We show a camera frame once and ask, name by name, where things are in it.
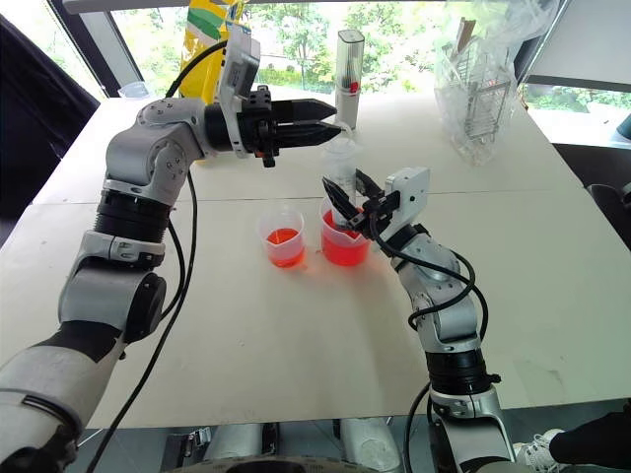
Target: black curtain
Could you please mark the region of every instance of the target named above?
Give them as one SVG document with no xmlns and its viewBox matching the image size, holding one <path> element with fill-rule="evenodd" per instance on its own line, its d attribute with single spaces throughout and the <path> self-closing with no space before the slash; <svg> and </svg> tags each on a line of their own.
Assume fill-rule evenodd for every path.
<svg viewBox="0 0 631 473">
<path fill-rule="evenodd" d="M 0 27 L 0 217 L 6 222 L 31 203 L 99 102 L 1 15 Z"/>
</svg>

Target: measuring cup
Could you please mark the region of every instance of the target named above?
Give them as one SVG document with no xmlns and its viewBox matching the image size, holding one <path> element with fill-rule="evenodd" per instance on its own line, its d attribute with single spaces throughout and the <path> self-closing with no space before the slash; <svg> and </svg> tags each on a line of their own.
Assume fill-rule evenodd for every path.
<svg viewBox="0 0 631 473">
<path fill-rule="evenodd" d="M 304 259 L 304 229 L 303 214 L 287 205 L 266 211 L 256 224 L 267 257 L 279 268 L 290 268 Z"/>
<path fill-rule="evenodd" d="M 324 198 L 319 207 L 322 225 L 322 252 L 331 263 L 340 266 L 355 266 L 366 259 L 370 242 L 357 232 L 340 231 L 335 227 L 333 207 L 328 198 Z"/>
</svg>

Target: sneaker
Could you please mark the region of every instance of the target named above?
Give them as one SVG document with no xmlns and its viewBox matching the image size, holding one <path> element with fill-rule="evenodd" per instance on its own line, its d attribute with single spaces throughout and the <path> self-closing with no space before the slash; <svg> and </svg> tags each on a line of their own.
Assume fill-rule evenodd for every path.
<svg viewBox="0 0 631 473">
<path fill-rule="evenodd" d="M 530 443 L 514 443 L 513 450 L 517 462 L 540 473 L 557 472 L 569 466 L 558 463 L 550 454 L 550 441 L 562 432 L 560 429 L 552 429 L 542 436 L 534 436 Z"/>
</svg>

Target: table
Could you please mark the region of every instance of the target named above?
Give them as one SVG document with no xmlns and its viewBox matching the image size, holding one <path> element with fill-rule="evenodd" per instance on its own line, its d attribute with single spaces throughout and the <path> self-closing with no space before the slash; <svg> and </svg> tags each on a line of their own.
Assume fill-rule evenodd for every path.
<svg viewBox="0 0 631 473">
<path fill-rule="evenodd" d="M 145 101 L 105 101 L 43 187 L 36 204 L 99 202 L 109 140 L 128 128 Z M 362 98 L 358 168 L 376 182 L 406 166 L 432 171 L 430 193 L 545 190 L 581 186 L 526 112 L 518 107 L 495 160 L 471 168 L 442 129 L 433 96 Z M 274 169 L 232 153 L 192 166 L 199 200 L 320 197 L 323 146 L 282 150 Z M 182 192 L 180 200 L 190 200 Z"/>
<path fill-rule="evenodd" d="M 368 120 L 364 114 L 360 118 Z M 526 131 L 520 133 L 522 124 Z M 498 388 L 504 408 L 628 396 L 631 379 L 619 373 L 631 359 L 631 255 L 560 157 L 530 129 L 529 118 L 513 125 L 516 136 L 539 137 L 540 143 L 524 143 L 524 148 L 538 147 L 544 154 L 532 158 L 541 169 L 528 173 L 523 163 L 514 161 L 511 167 L 500 158 L 494 168 L 462 168 L 458 174 L 459 161 L 450 151 L 435 160 L 437 185 L 449 189 L 451 167 L 454 180 L 468 190 L 437 193 L 434 186 L 420 221 L 476 269 L 491 310 L 484 354 L 489 371 L 504 379 Z M 80 137 L 75 150 L 85 146 L 82 141 Z M 513 148 L 521 146 L 518 142 Z M 315 162 L 313 152 L 305 153 Z M 264 176 L 264 170 L 254 173 L 246 163 L 237 161 L 244 171 L 239 178 Z M 441 163 L 448 164 L 440 168 Z M 386 167 L 382 162 L 371 166 Z M 55 181 L 73 181 L 70 168 L 65 169 L 53 176 L 0 250 L 0 362 L 56 328 L 59 291 L 82 232 L 94 221 L 96 204 L 87 194 L 86 202 L 64 203 L 55 202 L 63 194 L 48 192 Z M 199 203 L 199 245 L 189 296 L 122 426 L 406 413 L 427 381 L 427 371 L 420 344 L 406 326 L 407 296 L 386 259 L 373 253 L 351 269 L 328 263 L 319 252 L 320 194 L 292 188 L 305 195 L 270 200 L 281 197 L 273 194 L 284 188 L 275 177 L 280 174 L 267 176 L 269 193 L 261 186 L 263 195 L 253 199 L 235 197 L 235 189 L 213 180 L 223 185 L 226 196 L 221 198 L 213 194 L 217 187 L 203 183 L 211 174 L 200 169 L 195 169 L 197 187 L 206 193 Z M 302 211 L 307 222 L 309 253 L 305 265 L 295 270 L 270 265 L 253 230 L 265 208 L 282 202 Z M 189 214 L 189 202 L 176 204 L 173 220 L 184 251 Z M 172 245 L 158 272 L 173 289 Z M 91 427 L 110 422 L 157 338 L 154 334 L 127 349 L 127 360 L 117 364 Z"/>
</svg>

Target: black cable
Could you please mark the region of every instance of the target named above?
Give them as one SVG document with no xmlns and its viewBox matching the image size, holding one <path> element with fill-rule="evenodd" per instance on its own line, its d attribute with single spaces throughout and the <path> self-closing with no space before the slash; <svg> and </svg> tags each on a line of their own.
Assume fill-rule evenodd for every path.
<svg viewBox="0 0 631 473">
<path fill-rule="evenodd" d="M 457 273 L 456 271 L 452 271 L 451 269 L 446 268 L 444 266 L 440 266 L 438 264 L 430 263 L 429 261 L 423 261 L 422 259 L 415 258 L 413 256 L 410 256 L 409 254 L 406 254 L 406 253 L 403 253 L 402 251 L 394 249 L 392 246 L 390 246 L 388 243 L 386 243 L 384 241 L 384 239 L 379 235 L 379 231 L 377 230 L 377 215 L 376 214 L 371 214 L 370 215 L 370 217 L 369 217 L 369 226 L 370 226 L 371 235 L 373 236 L 373 238 L 375 239 L 377 244 L 384 251 L 390 253 L 393 256 L 397 256 L 397 257 L 399 257 L 399 258 L 401 258 L 401 259 L 403 259 L 405 261 L 408 261 L 408 262 L 410 262 L 412 264 L 416 264 L 417 266 L 422 266 L 424 268 L 432 269 L 434 271 L 438 271 L 438 272 L 441 272 L 443 274 L 447 274 L 448 276 L 451 276 L 454 279 L 458 279 L 459 281 L 462 281 L 463 283 L 465 283 L 464 289 L 462 289 L 462 291 L 460 291 L 457 294 L 457 296 L 454 296 L 453 298 L 449 299 L 448 301 L 445 301 L 445 302 L 443 302 L 441 304 L 433 305 L 431 307 L 427 307 L 427 308 L 423 308 L 423 309 L 419 309 L 419 310 L 414 311 L 407 318 L 407 323 L 414 330 L 416 330 L 416 319 L 418 317 L 420 317 L 422 315 L 426 315 L 428 313 L 433 313 L 433 312 L 438 312 L 440 310 L 445 310 L 446 308 L 449 308 L 452 305 L 456 305 L 457 303 L 462 301 L 464 298 L 466 298 L 466 296 L 475 287 L 475 271 L 473 270 L 473 266 L 471 266 L 471 263 L 469 263 L 463 256 L 457 254 L 455 251 L 452 251 L 452 253 L 466 267 L 466 270 L 469 273 L 469 277 L 468 278 L 465 278 L 464 276 L 462 276 L 461 274 Z"/>
<path fill-rule="evenodd" d="M 403 465 L 405 466 L 406 473 L 412 473 L 412 463 L 410 462 L 410 431 L 412 430 L 412 421 L 414 420 L 414 414 L 418 405 L 423 400 L 425 394 L 430 390 L 430 383 L 428 382 L 423 386 L 421 392 L 419 392 L 412 402 L 410 412 L 407 414 L 407 420 L 405 421 L 405 431 L 403 433 Z"/>
<path fill-rule="evenodd" d="M 484 295 L 477 287 L 473 288 L 473 292 L 477 295 L 480 300 L 480 306 L 482 307 L 482 324 L 480 325 L 480 341 L 482 341 L 484 340 L 484 335 L 486 335 L 486 327 L 488 327 L 489 324 L 489 306 L 486 303 L 486 299 L 484 299 Z M 405 431 L 403 432 L 403 465 L 405 466 L 406 473 L 413 473 L 410 460 L 410 431 L 412 429 L 412 422 L 414 421 L 418 405 L 423 400 L 425 394 L 429 392 L 429 388 L 430 383 L 428 382 L 414 398 L 410 406 L 410 412 L 407 414 L 407 419 L 405 420 Z M 430 397 L 427 399 L 427 423 L 431 425 L 432 422 L 432 398 Z"/>
<path fill-rule="evenodd" d="M 226 47 L 226 45 L 228 44 L 227 41 L 220 41 L 217 44 L 213 44 L 212 46 L 210 46 L 208 49 L 204 49 L 203 51 L 201 51 L 199 54 L 197 54 L 192 61 L 190 61 L 188 64 L 186 64 L 186 67 L 184 67 L 180 72 L 179 75 L 175 78 L 175 80 L 173 81 L 173 83 L 171 84 L 171 86 L 169 87 L 169 89 L 167 90 L 166 93 L 166 97 L 173 97 L 175 94 L 175 91 L 177 91 L 177 88 L 179 88 L 179 86 L 181 85 L 181 81 L 184 80 L 184 77 L 186 77 L 186 75 L 193 70 L 193 68 L 199 64 L 201 61 L 203 61 L 204 59 L 206 59 L 208 56 L 210 56 L 213 52 L 218 51 L 220 49 L 223 49 L 224 47 Z"/>
<path fill-rule="evenodd" d="M 181 250 L 181 244 L 179 243 L 179 238 L 177 237 L 177 233 L 175 232 L 174 224 L 171 220 L 169 220 L 169 235 L 171 235 L 171 239 L 174 242 L 175 252 L 177 253 L 177 261 L 179 263 L 179 279 L 177 280 L 177 289 L 175 290 L 174 298 L 171 299 L 167 308 L 165 308 L 162 312 L 162 316 L 160 319 L 164 319 L 175 307 L 179 297 L 181 295 L 181 291 L 184 287 L 184 278 L 186 277 L 186 267 L 184 261 L 184 252 Z"/>
<path fill-rule="evenodd" d="M 204 60 L 204 58 L 208 57 L 213 52 L 223 49 L 224 47 L 226 47 L 227 44 L 228 44 L 227 41 L 221 41 L 221 42 L 218 42 L 217 44 L 210 46 L 208 49 L 204 49 L 202 52 L 200 52 L 192 61 L 190 61 L 186 65 L 186 67 L 184 67 L 179 72 L 179 75 L 175 78 L 175 80 L 169 87 L 169 90 L 166 93 L 166 97 L 169 98 L 175 94 L 175 91 L 181 84 L 181 81 L 197 64 L 199 64 L 202 60 Z M 162 336 L 160 337 L 160 340 L 158 341 L 158 345 L 156 346 L 156 349 L 154 350 L 154 353 L 151 356 L 151 360 L 149 361 L 147 368 L 145 368 L 144 372 L 142 373 L 142 376 L 140 377 L 140 380 L 136 384 L 136 387 L 131 392 L 131 394 L 129 395 L 125 403 L 123 404 L 122 408 L 120 409 L 120 411 L 118 412 L 114 420 L 112 421 L 111 425 L 109 426 L 109 429 L 107 429 L 107 432 L 105 433 L 104 438 L 101 440 L 101 443 L 99 444 L 99 448 L 97 449 L 97 452 L 93 456 L 92 461 L 90 462 L 90 465 L 88 465 L 88 468 L 86 469 L 86 473 L 93 473 L 95 471 L 95 468 L 97 468 L 97 465 L 99 464 L 99 461 L 101 460 L 101 457 L 103 456 L 103 453 L 105 452 L 105 449 L 107 448 L 107 445 L 109 444 L 109 441 L 111 440 L 114 433 L 116 432 L 116 429 L 118 429 L 118 425 L 120 424 L 123 417 L 125 417 L 125 414 L 127 414 L 127 411 L 129 410 L 131 405 L 134 403 L 134 401 L 138 397 L 138 394 L 140 394 L 140 391 L 142 390 L 145 383 L 147 382 L 147 379 L 149 379 L 149 375 L 151 374 L 151 371 L 153 370 L 156 362 L 158 361 L 158 358 L 160 357 L 160 353 L 162 352 L 162 349 L 165 343 L 167 342 L 167 338 L 169 337 L 169 334 L 171 333 L 171 329 L 173 328 L 175 321 L 177 320 L 177 317 L 179 316 L 179 312 L 181 311 L 181 308 L 184 304 L 186 294 L 188 293 L 190 277 L 193 272 L 193 263 L 195 261 L 195 249 L 197 248 L 197 194 L 195 192 L 195 186 L 193 184 L 193 179 L 190 175 L 190 172 L 186 175 L 186 180 L 188 181 L 188 187 L 190 189 L 190 196 L 192 198 L 192 237 L 190 240 L 190 254 L 188 256 L 188 268 L 187 268 L 187 271 L 185 272 L 185 276 L 183 276 L 184 274 L 183 273 L 183 252 L 181 250 L 181 244 L 179 243 L 179 238 L 177 237 L 175 228 L 173 227 L 171 220 L 169 220 L 169 233 L 174 241 L 175 251 L 177 252 L 177 258 L 179 260 L 180 279 L 179 279 L 179 283 L 177 284 L 175 296 L 173 300 L 169 303 L 167 308 L 163 311 L 162 318 L 166 317 L 169 314 L 169 312 L 171 312 L 174 306 L 175 306 L 175 312 L 169 319 L 169 323 L 165 327 L 165 331 L 162 333 Z"/>
<path fill-rule="evenodd" d="M 105 433 L 104 438 L 101 440 L 101 444 L 99 445 L 99 448 L 97 449 L 97 452 L 95 453 L 95 456 L 92 458 L 90 465 L 88 465 L 86 473 L 93 473 L 95 471 L 95 468 L 97 467 L 99 460 L 103 456 L 103 453 L 107 447 L 107 444 L 109 443 L 114 433 L 116 432 L 116 429 L 118 428 L 118 425 L 120 424 L 120 421 L 122 421 L 123 417 L 125 417 L 125 414 L 127 414 L 127 411 L 129 410 L 133 402 L 138 397 L 138 394 L 140 394 L 140 391 L 142 390 L 145 383 L 147 382 L 147 379 L 149 379 L 149 375 L 151 374 L 151 371 L 153 370 L 154 365 L 156 364 L 156 361 L 160 357 L 160 353 L 162 352 L 162 349 L 165 343 L 167 342 L 167 338 L 169 337 L 169 334 L 171 333 L 171 329 L 174 327 L 175 321 L 177 320 L 177 317 L 179 316 L 179 312 L 181 311 L 181 308 L 184 304 L 184 299 L 186 298 L 186 293 L 188 292 L 188 286 L 190 284 L 190 277 L 193 274 L 193 263 L 195 262 L 195 249 L 197 247 L 197 195 L 195 193 L 195 186 L 193 185 L 193 180 L 192 180 L 192 177 L 190 176 L 190 172 L 188 173 L 186 178 L 188 180 L 188 186 L 190 187 L 193 215 L 192 215 L 192 237 L 190 240 L 190 255 L 188 256 L 188 268 L 186 271 L 186 278 L 184 280 L 184 285 L 181 290 L 181 296 L 179 300 L 177 301 L 175 312 L 171 316 L 171 319 L 169 320 L 169 323 L 167 324 L 165 331 L 162 333 L 162 336 L 160 337 L 160 341 L 158 342 L 158 345 L 156 346 L 156 349 L 154 350 L 154 353 L 151 357 L 151 360 L 149 361 L 149 364 L 147 365 L 147 368 L 142 373 L 142 376 L 140 377 L 138 384 L 136 384 L 136 387 L 134 388 L 132 393 L 129 395 L 129 398 L 127 398 L 127 401 L 125 401 L 125 404 L 123 404 L 122 408 L 120 409 L 120 411 L 114 418 L 113 422 L 109 426 L 109 429 L 107 429 L 107 432 Z"/>
<path fill-rule="evenodd" d="M 475 293 L 478 300 L 480 301 L 480 307 L 482 308 L 482 323 L 480 325 L 480 341 L 484 340 L 484 336 L 486 335 L 486 329 L 489 323 L 489 307 L 488 307 L 488 304 L 486 303 L 486 299 L 484 298 L 484 295 L 479 290 L 479 288 L 475 286 L 475 272 L 471 264 L 466 260 L 466 258 L 459 255 L 455 251 L 452 251 L 454 256 L 466 267 L 469 274 L 468 278 L 465 278 L 461 274 L 455 271 L 452 271 L 449 268 L 445 268 L 443 266 L 439 266 L 439 265 L 430 263 L 428 261 L 423 261 L 421 259 L 410 256 L 409 254 L 403 253 L 402 251 L 398 251 L 394 249 L 391 245 L 385 242 L 383 238 L 381 238 L 379 231 L 377 230 L 377 215 L 376 214 L 372 214 L 370 216 L 369 225 L 370 225 L 371 235 L 373 236 L 377 244 L 380 246 L 380 248 L 386 251 L 387 253 L 393 256 L 397 256 L 409 263 L 416 264 L 417 266 L 422 266 L 425 268 L 433 269 L 434 271 L 439 271 L 443 274 L 447 274 L 448 276 L 452 276 L 453 278 L 465 283 L 464 289 L 457 296 L 451 298 L 450 300 L 442 304 L 437 304 L 437 305 L 434 305 L 432 307 L 428 307 L 422 310 L 416 310 L 414 313 L 412 313 L 408 317 L 407 319 L 408 324 L 413 329 L 416 330 L 417 317 L 421 315 L 425 315 L 427 313 L 433 313 L 433 312 L 437 312 L 439 310 L 444 310 L 445 308 L 451 307 L 452 305 L 455 305 L 459 303 L 460 301 L 462 301 L 468 295 L 468 293 L 472 291 L 473 293 Z M 423 397 L 425 397 L 425 395 L 429 392 L 429 389 L 430 389 L 430 383 L 428 382 L 427 384 L 423 386 L 423 388 L 414 398 L 414 401 L 412 402 L 412 405 L 410 406 L 410 411 L 407 414 L 407 419 L 405 421 L 405 430 L 403 432 L 403 465 L 405 467 L 406 473 L 413 473 L 412 465 L 410 461 L 410 437 L 411 437 L 410 432 L 412 430 L 412 422 L 414 421 L 414 416 L 416 415 L 416 410 L 418 409 L 418 405 L 423 400 Z M 431 398 L 427 400 L 427 422 L 428 424 L 432 423 L 432 399 Z"/>
</svg>

